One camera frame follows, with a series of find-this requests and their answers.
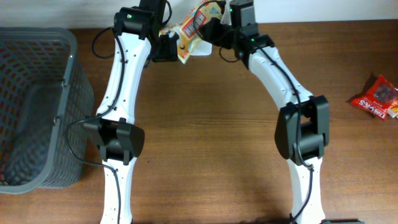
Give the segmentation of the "yellow snack bag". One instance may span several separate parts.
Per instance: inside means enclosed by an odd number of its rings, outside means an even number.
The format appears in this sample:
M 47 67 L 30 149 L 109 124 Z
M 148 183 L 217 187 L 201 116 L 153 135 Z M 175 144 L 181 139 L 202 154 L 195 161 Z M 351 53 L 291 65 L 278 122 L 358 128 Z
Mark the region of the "yellow snack bag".
M 198 28 L 209 22 L 211 18 L 222 20 L 226 3 L 227 1 L 202 0 L 184 17 L 182 22 L 166 25 L 160 30 L 160 35 L 178 34 L 177 52 L 181 63 L 187 63 L 195 47 L 203 40 L 198 33 Z

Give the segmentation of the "red snack bag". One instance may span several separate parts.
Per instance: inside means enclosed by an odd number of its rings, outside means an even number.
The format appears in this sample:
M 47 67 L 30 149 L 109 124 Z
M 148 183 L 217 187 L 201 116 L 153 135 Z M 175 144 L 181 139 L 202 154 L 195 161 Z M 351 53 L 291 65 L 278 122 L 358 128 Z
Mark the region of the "red snack bag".
M 397 88 L 379 75 L 365 93 L 354 98 L 351 104 L 385 120 L 388 110 L 397 104 Z

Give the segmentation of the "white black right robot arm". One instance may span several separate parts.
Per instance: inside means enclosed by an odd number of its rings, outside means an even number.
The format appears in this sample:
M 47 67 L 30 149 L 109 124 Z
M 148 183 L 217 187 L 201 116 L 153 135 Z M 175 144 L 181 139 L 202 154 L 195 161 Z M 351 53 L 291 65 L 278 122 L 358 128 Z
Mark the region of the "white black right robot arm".
M 275 144 L 287 161 L 292 183 L 290 223 L 325 223 L 320 169 L 330 140 L 330 109 L 325 96 L 314 96 L 293 76 L 267 34 L 259 31 L 253 1 L 230 1 L 222 10 L 231 22 L 193 17 L 195 32 L 204 40 L 234 50 L 237 60 L 264 85 L 278 111 Z

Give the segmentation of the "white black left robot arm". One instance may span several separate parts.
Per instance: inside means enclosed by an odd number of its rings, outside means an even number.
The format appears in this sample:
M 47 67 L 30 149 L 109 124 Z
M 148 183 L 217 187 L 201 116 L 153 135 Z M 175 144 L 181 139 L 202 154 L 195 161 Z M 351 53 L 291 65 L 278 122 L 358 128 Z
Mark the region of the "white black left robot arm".
M 171 8 L 168 1 L 141 1 L 115 13 L 109 28 L 115 52 L 108 85 L 95 116 L 83 123 L 104 169 L 102 223 L 132 223 L 132 174 L 145 141 L 144 130 L 134 124 L 137 91 L 143 69 L 166 45 L 160 30 Z

